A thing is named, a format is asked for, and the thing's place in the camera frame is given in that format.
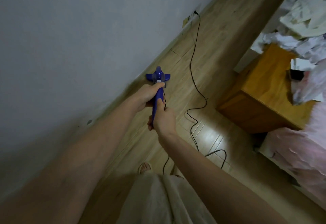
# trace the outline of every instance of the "black cable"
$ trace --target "black cable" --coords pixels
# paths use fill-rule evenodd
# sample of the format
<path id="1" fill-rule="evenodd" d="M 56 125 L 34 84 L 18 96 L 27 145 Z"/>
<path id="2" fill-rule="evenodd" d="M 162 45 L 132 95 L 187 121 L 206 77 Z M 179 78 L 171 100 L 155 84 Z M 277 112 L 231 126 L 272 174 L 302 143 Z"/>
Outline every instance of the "black cable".
<path id="1" fill-rule="evenodd" d="M 188 110 L 187 110 L 187 115 L 188 115 L 189 117 L 191 117 L 193 120 L 196 121 L 196 123 L 195 123 L 195 124 L 190 128 L 190 136 L 191 136 L 192 140 L 194 141 L 195 146 L 196 146 L 198 152 L 200 152 L 200 151 L 199 151 L 199 148 L 198 148 L 197 141 L 196 141 L 196 139 L 195 139 L 195 137 L 193 136 L 193 133 L 192 133 L 192 128 L 193 128 L 193 127 L 198 123 L 198 121 L 197 121 L 197 119 L 193 118 L 193 117 L 188 113 L 188 111 L 203 109 L 203 108 L 205 108 L 205 107 L 207 106 L 207 99 L 206 99 L 205 96 L 204 96 L 204 95 L 203 95 L 203 94 L 198 90 L 198 88 L 197 88 L 197 86 L 196 86 L 196 83 L 195 83 L 195 80 L 194 80 L 194 77 L 193 77 L 193 75 L 192 75 L 192 70 L 191 70 L 191 62 L 192 62 L 192 59 L 193 59 L 194 54 L 195 54 L 196 45 L 197 45 L 197 40 L 198 40 L 199 27 L 200 27 L 200 25 L 201 25 L 201 17 L 200 17 L 200 15 L 199 15 L 199 13 L 197 13 L 196 11 L 194 11 L 194 14 L 197 14 L 198 17 L 199 17 L 199 25 L 198 25 L 197 36 L 196 36 L 196 41 L 195 41 L 195 46 L 194 46 L 194 52 L 192 53 L 192 56 L 191 56 L 191 59 L 190 59 L 189 68 L 190 68 L 190 74 L 191 74 L 192 82 L 194 83 L 194 86 L 195 86 L 197 92 L 198 92 L 198 93 L 199 93 L 199 94 L 204 98 L 204 100 L 205 100 L 205 105 L 202 106 L 202 107 L 198 107 L 198 108 L 190 108 L 190 109 L 188 109 Z M 225 153 L 225 158 L 224 158 L 223 163 L 222 163 L 222 166 L 221 166 L 221 169 L 222 169 L 223 166 L 224 166 L 224 163 L 225 163 L 225 161 L 226 161 L 226 156 L 227 156 L 227 155 L 226 155 L 226 151 L 225 151 L 224 149 L 218 149 L 218 150 L 215 150 L 215 151 L 213 151 L 213 152 L 211 152 L 211 153 L 205 155 L 205 157 L 210 156 L 211 154 L 214 154 L 214 153 L 216 153 L 216 152 L 218 152 L 218 151 L 223 151 L 223 152 Z M 170 156 L 168 157 L 168 160 L 165 162 L 165 164 L 164 164 L 164 166 L 163 166 L 163 175 L 164 175 L 164 168 L 165 168 L 165 165 L 168 163 L 169 159 L 170 159 Z"/>

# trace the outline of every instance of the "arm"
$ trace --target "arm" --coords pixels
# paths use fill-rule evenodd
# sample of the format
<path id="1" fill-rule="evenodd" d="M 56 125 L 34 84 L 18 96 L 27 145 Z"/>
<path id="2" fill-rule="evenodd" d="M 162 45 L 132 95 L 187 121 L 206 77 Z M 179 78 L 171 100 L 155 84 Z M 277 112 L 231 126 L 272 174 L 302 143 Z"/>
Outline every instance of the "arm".
<path id="1" fill-rule="evenodd" d="M 13 198 L 0 206 L 3 223 L 78 223 L 133 117 L 163 83 L 145 85 L 98 121 Z"/>
<path id="2" fill-rule="evenodd" d="M 162 147 L 218 224 L 286 223 L 263 199 L 181 139 L 175 129 L 173 111 L 164 109 L 160 101 L 157 102 L 154 126 Z"/>

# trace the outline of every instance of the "baseboard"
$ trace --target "baseboard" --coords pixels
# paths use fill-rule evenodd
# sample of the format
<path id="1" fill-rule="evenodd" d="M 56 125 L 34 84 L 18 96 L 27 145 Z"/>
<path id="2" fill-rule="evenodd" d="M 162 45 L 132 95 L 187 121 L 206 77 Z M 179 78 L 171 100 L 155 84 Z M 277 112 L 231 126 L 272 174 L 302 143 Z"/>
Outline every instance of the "baseboard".
<path id="1" fill-rule="evenodd" d="M 216 2 L 217 0 L 211 0 L 209 4 L 207 4 L 202 11 L 200 11 L 200 15 L 204 15 Z M 109 104 L 103 114 L 98 118 L 103 118 L 108 115 L 113 109 L 115 109 L 120 103 L 122 103 L 128 96 L 130 96 L 139 85 L 143 82 L 145 84 L 145 74 L 149 72 L 149 69 L 153 67 L 153 65 L 158 65 L 159 61 L 176 45 L 189 31 L 190 29 L 198 23 L 199 19 L 197 16 L 193 18 L 193 20 L 185 26 L 185 28 L 169 43 L 169 45 L 153 60 L 153 62 L 130 84 L 128 85 L 124 91 L 115 99 L 113 102 Z"/>

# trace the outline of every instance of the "wall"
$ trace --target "wall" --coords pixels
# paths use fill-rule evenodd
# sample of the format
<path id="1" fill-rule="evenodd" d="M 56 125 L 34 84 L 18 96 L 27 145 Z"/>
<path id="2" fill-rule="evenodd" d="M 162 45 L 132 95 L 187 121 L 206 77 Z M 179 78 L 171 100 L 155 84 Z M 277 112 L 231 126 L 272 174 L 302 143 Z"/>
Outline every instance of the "wall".
<path id="1" fill-rule="evenodd" d="M 0 198 L 112 102 L 211 0 L 0 0 Z"/>

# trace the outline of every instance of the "left arm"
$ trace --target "left arm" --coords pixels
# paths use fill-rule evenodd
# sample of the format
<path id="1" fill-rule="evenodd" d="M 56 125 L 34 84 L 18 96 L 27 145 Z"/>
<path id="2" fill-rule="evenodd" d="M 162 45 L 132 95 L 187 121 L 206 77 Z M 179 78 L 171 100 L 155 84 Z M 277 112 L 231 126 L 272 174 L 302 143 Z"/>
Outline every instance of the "left arm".
<path id="1" fill-rule="evenodd" d="M 78 223 L 113 152 L 138 111 L 164 83 L 145 85 L 0 205 L 4 223 Z"/>

